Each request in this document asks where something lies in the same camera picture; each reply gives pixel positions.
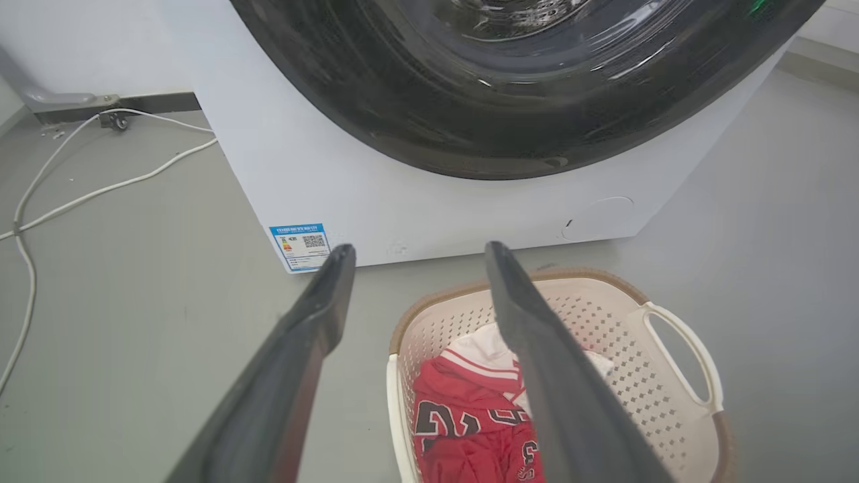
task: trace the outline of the power cord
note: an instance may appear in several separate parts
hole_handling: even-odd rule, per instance
[[[48,158],[48,160],[45,162],[45,165],[42,166],[42,169],[39,170],[39,173],[36,175],[35,179],[33,179],[33,182],[30,183],[30,187],[27,188],[26,192],[24,192],[24,196],[21,197],[21,201],[18,203],[18,207],[15,210],[15,217],[12,220],[12,231],[9,231],[9,232],[6,232],[6,233],[3,233],[0,235],[0,240],[5,240],[6,238],[10,238],[12,236],[15,237],[15,241],[17,242],[17,245],[18,245],[18,252],[21,254],[21,257],[24,259],[24,262],[27,264],[27,270],[29,271],[29,274],[30,274],[30,296],[27,298],[27,312],[24,315],[24,323],[21,325],[21,332],[18,334],[18,340],[15,343],[15,349],[12,351],[12,355],[11,355],[11,357],[9,357],[9,361],[6,363],[6,369],[3,370],[3,376],[0,377],[0,395],[3,395],[3,390],[6,388],[6,382],[9,381],[9,377],[12,375],[12,370],[15,368],[15,363],[18,362],[18,357],[21,355],[21,349],[24,347],[24,341],[27,339],[27,332],[29,332],[29,329],[30,329],[30,322],[33,320],[33,308],[34,308],[35,303],[36,303],[36,269],[35,269],[35,266],[33,265],[33,259],[30,258],[30,254],[27,252],[27,247],[24,245],[24,241],[22,238],[23,232],[25,230],[31,229],[35,226],[39,226],[39,225],[43,224],[44,222],[46,222],[46,221],[48,221],[48,220],[50,220],[50,219],[52,219],[52,218],[54,218],[54,217],[56,217],[62,213],[74,208],[75,206],[82,205],[83,203],[86,203],[87,201],[95,198],[96,196],[98,196],[100,194],[107,193],[109,191],[113,191],[115,189],[121,188],[123,186],[128,186],[128,185],[137,183],[139,181],[148,180],[149,178],[155,176],[156,174],[159,174],[160,172],[164,171],[165,169],[170,168],[180,159],[182,159],[186,156],[189,156],[191,154],[194,154],[198,151],[204,150],[204,149],[208,148],[209,146],[211,146],[212,144],[217,143],[217,138],[212,138],[210,141],[208,141],[204,144],[200,144],[197,147],[194,147],[194,148],[191,148],[185,152],[179,153],[178,155],[174,156],[170,161],[164,163],[158,169],[152,171],[151,173],[144,174],[143,176],[138,176],[137,178],[131,178],[130,180],[125,180],[125,181],[122,181],[121,183],[117,183],[115,185],[103,187],[100,190],[93,191],[90,194],[86,194],[84,196],[81,196],[80,198],[75,199],[74,201],[70,201],[69,203],[66,203],[65,205],[62,205],[62,206],[60,206],[54,210],[48,211],[46,214],[42,215],[41,217],[36,218],[35,220],[33,220],[30,223],[21,224],[21,218],[23,217],[23,214],[24,214],[24,208],[27,206],[27,202],[30,200],[30,196],[33,195],[33,192],[35,191],[36,187],[42,181],[42,176],[45,174],[45,171],[47,170],[48,166],[51,165],[51,163],[57,157],[59,152],[65,147],[66,144],[69,143],[69,141],[78,132],[80,132],[84,127],[89,125],[94,120],[98,119],[100,115],[108,114],[108,113],[134,113],[134,114],[146,116],[146,117],[153,118],[153,119],[165,120],[165,121],[177,124],[177,125],[182,125],[184,127],[195,129],[197,131],[213,132],[211,129],[207,129],[205,127],[200,127],[198,125],[186,124],[184,122],[179,122],[178,120],[175,120],[175,119],[170,119],[170,118],[165,118],[162,116],[157,116],[155,114],[145,113],[143,111],[138,111],[136,109],[127,109],[124,107],[117,107],[115,109],[107,109],[106,111],[102,111],[102,112],[94,115],[93,117],[87,119],[86,121],[84,121],[83,124],[79,125],[77,127],[77,129],[75,129],[59,145],[59,147],[53,152],[51,157]]]

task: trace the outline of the wall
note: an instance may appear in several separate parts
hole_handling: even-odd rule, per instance
[[[0,77],[0,136],[18,122],[25,112],[24,103]]]
[[[0,0],[0,45],[54,92],[192,90],[154,0]]]

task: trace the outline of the gray floor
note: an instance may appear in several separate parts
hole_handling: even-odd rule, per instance
[[[0,139],[0,219],[58,145],[41,133]],[[206,138],[148,119],[122,136],[87,130],[27,218]],[[777,71],[639,236],[517,255],[527,269],[616,272],[696,330],[722,374],[741,480],[857,481],[857,185],[859,96]],[[218,148],[26,238],[40,292],[0,400],[4,483],[162,480],[308,281],[284,272]],[[483,270],[479,256],[359,270],[301,481],[397,479],[390,333],[419,297]],[[15,243],[0,241],[0,360],[26,295]]]

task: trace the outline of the washing machine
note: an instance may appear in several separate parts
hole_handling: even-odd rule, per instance
[[[165,0],[289,272],[634,236],[820,0]]]

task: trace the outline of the laundry basket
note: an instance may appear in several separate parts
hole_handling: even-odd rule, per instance
[[[531,280],[581,346],[614,362],[606,379],[608,387],[678,482],[734,481],[722,384],[707,349],[683,321],[610,273],[563,269],[533,273]],[[651,315],[673,327],[695,353],[704,371],[708,400],[701,400],[691,389],[651,326]],[[403,481],[421,480],[412,445],[411,389],[421,363],[494,319],[487,282],[425,297],[394,330],[387,363],[387,404]]]

